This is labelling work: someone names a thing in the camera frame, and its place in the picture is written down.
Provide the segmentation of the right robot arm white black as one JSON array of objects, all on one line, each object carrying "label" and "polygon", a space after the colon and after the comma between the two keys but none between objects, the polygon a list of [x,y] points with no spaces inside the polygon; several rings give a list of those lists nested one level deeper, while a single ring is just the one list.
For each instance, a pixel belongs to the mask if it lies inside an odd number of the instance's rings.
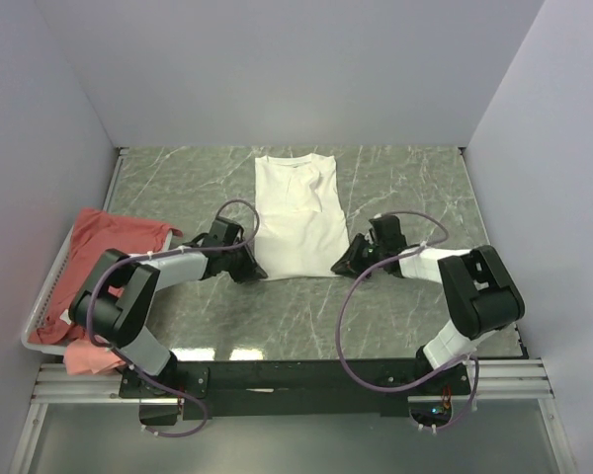
[{"label": "right robot arm white black", "polygon": [[[410,244],[402,233],[401,215],[422,217],[435,224],[443,236]],[[333,274],[354,280],[335,326],[338,359],[350,378],[369,390],[401,393],[417,387],[435,394],[448,383],[449,369],[472,359],[481,342],[523,318],[524,299],[494,247],[441,249],[439,246],[449,239],[449,231],[426,213],[390,211],[372,218],[370,224],[369,234],[357,234],[331,267]],[[359,284],[377,270],[397,278],[438,283],[450,316],[439,333],[419,350],[420,364],[414,369],[414,380],[397,387],[377,386],[361,378],[342,350],[341,327],[349,300]]]}]

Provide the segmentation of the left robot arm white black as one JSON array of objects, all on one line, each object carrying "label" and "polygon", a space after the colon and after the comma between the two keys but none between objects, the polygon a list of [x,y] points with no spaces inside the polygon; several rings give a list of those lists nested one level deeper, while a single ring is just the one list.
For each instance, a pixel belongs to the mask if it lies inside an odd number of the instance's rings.
[{"label": "left robot arm white black", "polygon": [[147,329],[154,295],[183,282],[227,273],[236,283],[268,277],[244,240],[241,225],[225,217],[177,249],[147,255],[105,251],[68,308],[68,316],[98,343],[138,367],[142,384],[164,397],[182,385],[176,356]]}]

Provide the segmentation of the white t-shirt red print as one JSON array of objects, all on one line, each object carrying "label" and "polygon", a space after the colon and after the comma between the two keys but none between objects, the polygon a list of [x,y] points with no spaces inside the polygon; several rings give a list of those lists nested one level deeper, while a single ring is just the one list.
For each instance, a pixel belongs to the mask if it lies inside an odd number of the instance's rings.
[{"label": "white t-shirt red print", "polygon": [[333,156],[257,158],[255,208],[254,256],[269,280],[335,276],[349,237]]}]

